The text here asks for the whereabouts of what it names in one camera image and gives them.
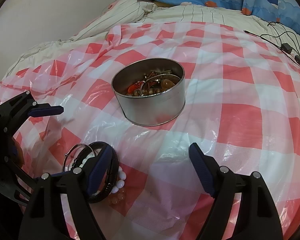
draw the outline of silver screw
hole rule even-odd
[[[79,173],[81,173],[81,171],[82,171],[82,169],[80,167],[77,167],[77,168],[73,169],[74,174],[79,174]]]
[[[259,172],[257,172],[257,171],[253,172],[252,175],[253,175],[253,177],[255,177],[256,179],[261,178],[261,174],[260,174]]]
[[[228,169],[228,167],[226,167],[226,166],[221,166],[221,167],[220,167],[220,171],[221,171],[222,173],[227,173],[227,172],[229,171],[229,169]]]
[[[42,174],[41,179],[47,179],[47,178],[49,178],[49,173]]]

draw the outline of plastic sheet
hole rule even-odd
[[[186,72],[186,106],[165,125],[128,122],[111,89],[124,66],[165,57]],[[196,239],[212,206],[188,157],[196,142],[233,172],[264,177],[287,239],[300,224],[300,67],[273,45],[208,23],[125,24],[91,43],[0,83],[0,103],[31,90],[60,116],[29,118],[15,134],[24,170],[61,171],[64,153],[105,141],[127,173],[126,199],[91,205],[107,239]],[[224,239],[234,229],[240,196]],[[76,231],[64,211],[72,237]]]

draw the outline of round metal container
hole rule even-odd
[[[140,81],[145,73],[172,70],[180,81],[160,94],[142,97],[126,96],[130,85]],[[165,58],[149,58],[135,62],[120,70],[112,79],[112,89],[125,117],[140,126],[156,126],[176,118],[186,103],[185,70],[176,61]]]

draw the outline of checkered tablecloth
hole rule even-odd
[[[186,106],[172,122],[146,128],[125,119],[111,80],[151,57],[184,67]],[[25,90],[65,109],[29,118],[15,134],[31,176],[60,172],[64,153],[80,142],[105,141],[117,151],[126,200],[91,205],[107,239],[196,239],[213,199],[188,158],[193,142],[233,172],[261,172],[285,238],[300,224],[300,67],[258,37],[202,22],[119,25],[100,43],[4,79],[0,103]],[[225,239],[234,229],[236,199]],[[64,210],[76,237],[66,204]]]

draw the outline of white wall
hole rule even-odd
[[[0,9],[0,80],[27,49],[66,40],[115,0],[6,0]]]

